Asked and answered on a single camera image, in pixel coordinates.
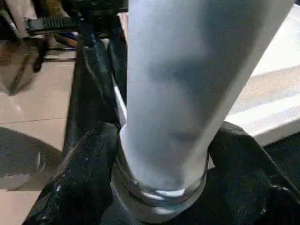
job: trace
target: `tile floor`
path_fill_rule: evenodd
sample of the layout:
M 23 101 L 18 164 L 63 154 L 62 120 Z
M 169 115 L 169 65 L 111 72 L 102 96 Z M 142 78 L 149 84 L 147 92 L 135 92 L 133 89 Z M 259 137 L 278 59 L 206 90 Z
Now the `tile floor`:
M 0 92 L 0 127 L 29 134 L 61 150 L 74 63 L 45 63 L 30 88 L 15 96 Z M 38 191 L 0 190 L 0 224 L 19 225 Z

